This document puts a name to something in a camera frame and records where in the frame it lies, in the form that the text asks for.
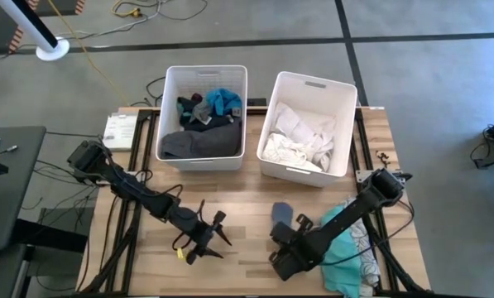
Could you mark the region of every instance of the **wooden table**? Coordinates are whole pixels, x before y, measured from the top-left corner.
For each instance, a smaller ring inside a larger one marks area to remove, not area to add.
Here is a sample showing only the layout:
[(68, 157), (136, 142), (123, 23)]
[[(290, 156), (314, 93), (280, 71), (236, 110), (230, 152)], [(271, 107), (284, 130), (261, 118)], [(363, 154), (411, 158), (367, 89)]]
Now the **wooden table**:
[[(372, 153), (373, 165), (383, 167), (376, 151), (383, 151), (390, 156), (390, 168), (397, 169), (396, 149), (386, 111), (383, 108), (362, 108), (367, 139)], [(223, 221), (224, 232), (233, 246), (229, 247), (216, 237), (210, 247), (224, 255), (224, 259), (213, 257), (198, 258), (190, 266), (177, 258), (171, 243), (179, 234), (170, 223), (162, 223), (142, 210), (138, 233), (131, 285), (131, 296), (157, 295), (322, 295), (324, 289), (320, 268), (302, 272), (281, 281), (267, 261), (276, 245), (270, 240), (271, 207), (275, 202), (287, 202), (294, 209), (294, 217), (304, 213), (316, 222), (329, 209), (343, 200), (357, 194), (354, 171), (350, 166), (345, 177), (334, 185), (323, 189), (264, 176), (256, 157), (257, 143), (265, 116), (248, 116), (247, 148), (242, 168), (234, 172), (180, 172), (173, 167), (159, 162), (155, 157), (156, 135), (153, 138), (150, 169), (154, 176), (147, 182), (153, 190), (165, 190), (175, 184), (183, 184), (184, 192), (180, 196), (181, 205), (197, 209), (199, 202), (206, 199), (204, 206), (205, 220), (211, 220), (218, 210), (227, 214)], [(146, 128), (143, 129), (140, 151), (146, 140)], [(357, 154), (362, 163), (362, 148), (355, 133)], [(138, 157), (137, 169), (140, 168), (142, 154)], [(129, 153), (114, 152), (114, 160), (121, 166), (127, 166)], [(108, 211), (113, 202), (113, 194), (101, 189), (98, 194), (94, 218), (90, 230), (89, 273), (85, 278), (88, 285), (98, 272), (105, 239)], [(110, 256), (120, 204), (116, 205), (110, 223), (106, 259)], [(401, 206), (383, 209), (388, 233), (395, 232), (406, 223), (410, 214)], [(420, 245), (411, 224), (391, 241), (391, 250), (400, 264), (424, 288), (429, 288)], [(85, 259), (81, 267), (83, 274)], [(383, 287), (388, 288), (385, 264), (379, 257)], [(118, 263), (117, 279), (114, 289), (121, 286), (125, 257)]]

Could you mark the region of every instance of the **white pole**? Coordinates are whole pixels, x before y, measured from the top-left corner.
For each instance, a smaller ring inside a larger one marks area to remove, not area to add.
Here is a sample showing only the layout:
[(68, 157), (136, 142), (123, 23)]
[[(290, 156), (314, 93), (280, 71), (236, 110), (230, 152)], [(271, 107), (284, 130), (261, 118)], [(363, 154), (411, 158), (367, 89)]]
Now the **white pole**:
[(0, 6), (37, 44), (37, 57), (44, 61), (58, 60), (68, 53), (70, 44), (55, 39), (41, 19), (29, 7), (26, 0), (0, 0)]

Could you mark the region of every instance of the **gray cloth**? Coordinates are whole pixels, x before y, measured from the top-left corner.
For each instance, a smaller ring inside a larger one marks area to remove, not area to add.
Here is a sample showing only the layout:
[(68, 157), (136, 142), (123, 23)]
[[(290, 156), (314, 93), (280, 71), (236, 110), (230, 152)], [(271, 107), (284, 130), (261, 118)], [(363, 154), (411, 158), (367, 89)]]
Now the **gray cloth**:
[(193, 122), (195, 119), (199, 120), (202, 123), (208, 121), (208, 116), (212, 113), (212, 106), (208, 104), (206, 100), (203, 100), (200, 103), (197, 103), (194, 106), (193, 111), (191, 112), (191, 119), (189, 122)]
[(161, 141), (161, 158), (205, 158), (234, 156), (241, 145), (241, 121), (205, 132), (173, 132)]
[[(341, 205), (343, 208), (348, 207), (355, 198), (350, 198), (344, 201)], [(352, 235), (355, 245), (357, 245), (357, 250), (362, 252), (370, 247), (370, 241), (368, 239), (368, 231), (362, 222), (362, 219), (356, 221), (350, 227), (350, 234)], [(379, 275), (381, 270), (377, 261), (373, 256), (372, 250), (364, 252), (361, 256), (361, 277), (364, 282), (370, 286), (375, 286), (379, 282)]]
[(278, 202), (272, 205), (272, 226), (282, 222), (290, 227), (293, 220), (293, 208), (285, 202)]

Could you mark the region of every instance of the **black equipment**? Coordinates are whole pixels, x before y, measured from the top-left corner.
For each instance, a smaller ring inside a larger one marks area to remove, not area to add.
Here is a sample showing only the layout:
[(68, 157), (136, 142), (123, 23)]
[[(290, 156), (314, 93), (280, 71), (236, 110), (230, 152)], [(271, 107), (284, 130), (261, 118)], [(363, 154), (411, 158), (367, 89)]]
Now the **black equipment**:
[(205, 223), (198, 217), (203, 204), (197, 212), (194, 212), (180, 207), (180, 198), (177, 196), (148, 189), (134, 175), (126, 173), (120, 165), (114, 163), (112, 153), (101, 142), (83, 141), (68, 158), (68, 162), (74, 169), (74, 177), (77, 181), (84, 183), (89, 180), (96, 183), (105, 180), (110, 183), (111, 191), (119, 198), (139, 202), (153, 217), (163, 223), (169, 221), (181, 231), (181, 234), (188, 236), (189, 240), (196, 244), (186, 255), (186, 262), (190, 265), (197, 256), (223, 258), (218, 252), (208, 248), (213, 233), (228, 245), (232, 245), (224, 234), (221, 224), (226, 217), (224, 212), (218, 211), (212, 224)]
[(280, 250), (269, 256), (274, 270), (283, 281), (298, 272), (309, 271), (319, 265), (331, 241), (364, 215), (382, 207), (393, 206), (403, 195), (403, 184), (386, 169), (374, 171), (364, 182), (357, 198), (322, 228), (300, 214), (298, 231), (284, 223), (277, 223), (271, 231), (272, 240)]

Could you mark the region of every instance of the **white plastic bin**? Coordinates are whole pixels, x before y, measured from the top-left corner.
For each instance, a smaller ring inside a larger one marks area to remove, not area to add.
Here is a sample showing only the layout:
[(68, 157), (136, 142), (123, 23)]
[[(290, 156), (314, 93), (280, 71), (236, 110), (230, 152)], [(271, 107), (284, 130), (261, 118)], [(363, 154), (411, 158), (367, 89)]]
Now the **white plastic bin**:
[[(257, 146), (257, 158), (261, 163), (261, 172), (272, 177), (318, 187), (330, 185), (337, 178), (346, 175), (356, 102), (357, 89), (353, 85), (303, 74), (280, 72), (272, 91), (271, 102)], [(275, 109), (278, 103), (287, 104), (301, 118), (310, 122), (321, 123), (335, 117), (334, 147), (328, 172), (306, 171), (261, 158), (266, 139), (276, 121)]]
[[(189, 99), (193, 93), (206, 93), (216, 88), (226, 88), (241, 97), (242, 140), (241, 149), (236, 156), (161, 159), (161, 140), (164, 136), (182, 130), (180, 115), (176, 108), (179, 96)], [(181, 171), (233, 171), (241, 167), (245, 154), (247, 134), (247, 69), (241, 65), (201, 65), (171, 66), (165, 74), (164, 96), (162, 98), (161, 116), (158, 122), (156, 139), (156, 158)]]

